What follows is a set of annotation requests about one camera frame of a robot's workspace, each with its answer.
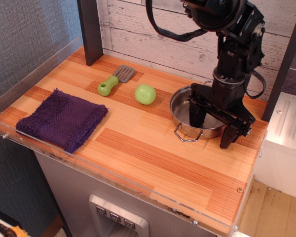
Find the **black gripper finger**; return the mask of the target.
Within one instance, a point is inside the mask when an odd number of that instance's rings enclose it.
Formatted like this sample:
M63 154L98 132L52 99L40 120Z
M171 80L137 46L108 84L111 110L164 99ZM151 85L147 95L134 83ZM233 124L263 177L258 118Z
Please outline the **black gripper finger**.
M244 126L240 124L228 125L222 135L220 143L221 149L227 149L231 143L234 143L238 137L243 135Z
M207 112L203 107L194 99L190 99L189 102L189 123L191 126L200 128L206 117Z

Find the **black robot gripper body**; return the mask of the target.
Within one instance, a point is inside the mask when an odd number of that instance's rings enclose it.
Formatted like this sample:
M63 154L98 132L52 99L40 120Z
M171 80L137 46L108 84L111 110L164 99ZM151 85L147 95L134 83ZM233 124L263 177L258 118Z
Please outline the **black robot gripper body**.
M241 74L238 78L228 78L221 74L214 74L211 86L191 84L192 92L188 100L194 99L207 114L212 115L226 125L240 124L244 126L242 136L248 136L254 116L243 104L247 81L251 75Z

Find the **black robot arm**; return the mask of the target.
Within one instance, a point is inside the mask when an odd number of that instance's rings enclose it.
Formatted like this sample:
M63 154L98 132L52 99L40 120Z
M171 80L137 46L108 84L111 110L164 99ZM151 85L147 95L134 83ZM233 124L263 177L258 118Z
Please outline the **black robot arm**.
M207 114L224 123L220 148L227 149L238 137L248 136L256 120L243 104L251 76L266 86L255 70L264 57L263 15L247 0L186 0L184 8L201 30L218 36L218 64L212 85L190 86L189 123L200 127Z

